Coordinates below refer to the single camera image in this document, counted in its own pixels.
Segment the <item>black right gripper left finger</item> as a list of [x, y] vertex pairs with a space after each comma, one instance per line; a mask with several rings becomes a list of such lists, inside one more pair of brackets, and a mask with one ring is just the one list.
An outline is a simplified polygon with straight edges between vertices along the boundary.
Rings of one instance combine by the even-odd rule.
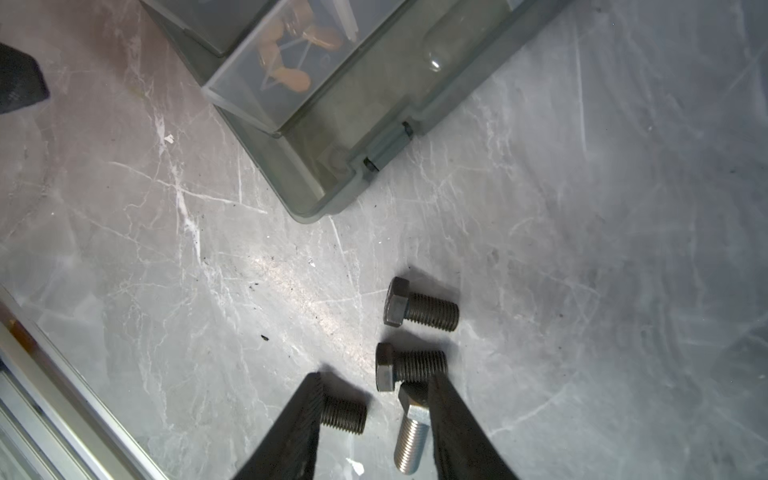
[[324, 405], [321, 375], [310, 373], [234, 479], [313, 479]]

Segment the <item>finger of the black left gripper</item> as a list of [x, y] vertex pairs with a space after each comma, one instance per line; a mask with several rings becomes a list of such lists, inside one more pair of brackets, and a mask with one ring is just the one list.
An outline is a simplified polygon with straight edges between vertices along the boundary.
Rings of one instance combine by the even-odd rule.
[[29, 54], [1, 44], [0, 110], [10, 113], [50, 97], [38, 62]]

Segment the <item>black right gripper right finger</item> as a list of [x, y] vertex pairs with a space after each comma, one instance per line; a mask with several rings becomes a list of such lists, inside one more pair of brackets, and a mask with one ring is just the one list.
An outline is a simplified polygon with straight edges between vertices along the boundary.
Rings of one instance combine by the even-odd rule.
[[518, 479], [446, 374], [430, 378], [428, 404], [439, 479]]

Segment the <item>silver hex bolt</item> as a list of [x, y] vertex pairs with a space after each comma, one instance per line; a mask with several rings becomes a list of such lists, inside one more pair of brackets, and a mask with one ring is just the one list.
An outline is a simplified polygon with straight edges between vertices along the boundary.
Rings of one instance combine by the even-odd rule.
[[419, 468], [430, 433], [427, 385], [404, 382], [399, 387], [398, 399], [403, 408], [403, 417], [393, 459], [398, 471], [412, 475]]

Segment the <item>large black bolt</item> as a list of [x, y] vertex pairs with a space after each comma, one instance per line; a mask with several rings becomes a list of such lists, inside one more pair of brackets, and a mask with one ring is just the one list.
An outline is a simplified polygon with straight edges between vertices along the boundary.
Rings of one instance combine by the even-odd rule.
[[397, 382], [428, 382], [435, 373], [447, 372], [443, 351], [398, 352], [390, 343], [379, 343], [375, 350], [375, 385], [379, 392], [393, 392]]

